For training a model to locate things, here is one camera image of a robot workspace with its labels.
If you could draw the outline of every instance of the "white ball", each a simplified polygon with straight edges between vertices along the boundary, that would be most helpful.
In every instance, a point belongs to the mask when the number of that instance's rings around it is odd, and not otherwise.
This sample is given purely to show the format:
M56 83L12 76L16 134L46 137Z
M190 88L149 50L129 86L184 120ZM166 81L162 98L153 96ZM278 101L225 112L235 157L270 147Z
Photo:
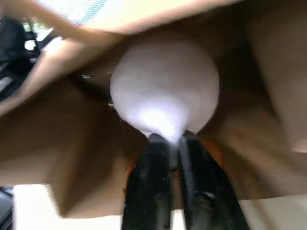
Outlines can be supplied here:
M180 34L148 36L126 52L111 77L118 115L146 136L176 143L209 121L219 96L213 60Z

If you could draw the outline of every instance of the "white surface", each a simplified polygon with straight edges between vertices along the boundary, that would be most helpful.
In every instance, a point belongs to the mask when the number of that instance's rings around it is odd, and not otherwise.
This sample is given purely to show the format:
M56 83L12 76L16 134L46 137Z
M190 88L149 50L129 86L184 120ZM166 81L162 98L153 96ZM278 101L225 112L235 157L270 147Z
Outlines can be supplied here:
M73 24L91 22L106 0L37 0L52 12Z
M147 37L132 46L110 84L118 115L146 136L176 144L185 130L197 133L213 115L219 77L212 59L179 34Z
M15 230L119 230L122 216L90 219L63 219L57 216L48 194L48 186L42 184L17 185L15 194ZM173 229L183 230L182 212L177 210Z
M121 216L92 219L62 219L56 214L46 185L18 185L15 193L16 230L119 230ZM240 204L252 230L305 230L307 195L285 196L263 200L245 200ZM182 212L173 215L173 229L183 230Z

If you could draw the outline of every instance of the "black clip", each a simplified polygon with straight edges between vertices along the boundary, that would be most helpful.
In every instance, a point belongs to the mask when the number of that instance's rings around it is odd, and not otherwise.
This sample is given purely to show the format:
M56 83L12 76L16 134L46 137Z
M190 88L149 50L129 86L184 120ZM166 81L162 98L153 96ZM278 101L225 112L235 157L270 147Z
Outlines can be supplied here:
M122 230L168 230L173 208L169 144L150 136L128 180ZM180 190L187 230L250 230L222 168L192 132L178 143Z

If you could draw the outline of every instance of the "black clamp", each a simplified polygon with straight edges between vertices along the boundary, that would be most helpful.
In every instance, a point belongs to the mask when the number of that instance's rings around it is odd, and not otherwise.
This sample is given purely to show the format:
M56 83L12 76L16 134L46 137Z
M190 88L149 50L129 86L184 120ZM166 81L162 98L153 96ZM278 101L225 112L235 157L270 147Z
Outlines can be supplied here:
M169 157L168 142L151 135L128 180L122 230L170 229ZM187 230L250 230L226 174L192 132L180 138L178 159Z

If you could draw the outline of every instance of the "black object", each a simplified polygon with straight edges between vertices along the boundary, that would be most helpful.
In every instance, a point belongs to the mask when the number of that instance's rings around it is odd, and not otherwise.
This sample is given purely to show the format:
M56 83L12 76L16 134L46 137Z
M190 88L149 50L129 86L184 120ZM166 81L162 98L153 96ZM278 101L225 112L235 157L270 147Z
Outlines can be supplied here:
M153 134L127 184L122 230L167 230L173 201L169 145ZM192 132L178 144L180 190L187 230L250 230L222 168Z
M110 93L103 87L99 85L90 84L85 77L92 77L95 73L93 72L91 75L77 75L72 74L71 79L72 82L82 91L85 92L92 98L96 98L99 100L111 100Z
M25 41L34 40L34 51L24 47ZM13 96L26 79L40 55L37 46L36 34L33 31L25 32L19 22L4 17L0 24L0 102Z
M0 230L11 230L13 223L13 193L11 187L0 187Z
M39 43L37 41L37 34L35 34L32 30L25 32L26 35L26 41L34 41L35 46L33 48L33 50L26 50L26 55L30 58L30 59L35 59L37 60L38 57L41 54L41 47L39 46Z
M127 184L123 230L168 230L172 206L168 143L149 137Z

